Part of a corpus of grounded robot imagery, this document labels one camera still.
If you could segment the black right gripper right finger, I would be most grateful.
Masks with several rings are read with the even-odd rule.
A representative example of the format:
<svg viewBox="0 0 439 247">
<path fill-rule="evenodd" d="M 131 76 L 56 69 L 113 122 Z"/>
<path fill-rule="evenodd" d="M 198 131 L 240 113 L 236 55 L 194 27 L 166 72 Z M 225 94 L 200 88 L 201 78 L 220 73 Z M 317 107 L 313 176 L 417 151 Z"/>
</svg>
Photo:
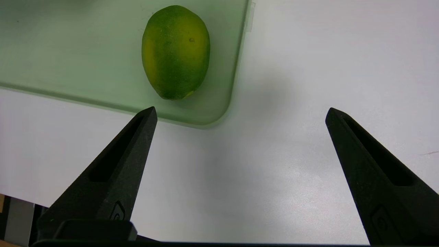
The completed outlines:
<svg viewBox="0 0 439 247">
<path fill-rule="evenodd" d="M 371 245 L 437 246 L 439 196 L 352 117 L 325 124 Z"/>
</svg>

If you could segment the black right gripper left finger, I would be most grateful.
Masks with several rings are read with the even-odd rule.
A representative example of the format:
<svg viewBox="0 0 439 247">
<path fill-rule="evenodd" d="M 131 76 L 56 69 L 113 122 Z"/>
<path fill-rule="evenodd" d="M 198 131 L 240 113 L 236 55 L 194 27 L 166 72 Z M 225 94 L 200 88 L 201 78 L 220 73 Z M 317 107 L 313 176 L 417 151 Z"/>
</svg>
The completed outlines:
<svg viewBox="0 0 439 247">
<path fill-rule="evenodd" d="M 131 222 L 158 122 L 137 113 L 37 222 L 38 240 L 135 241 Z"/>
</svg>

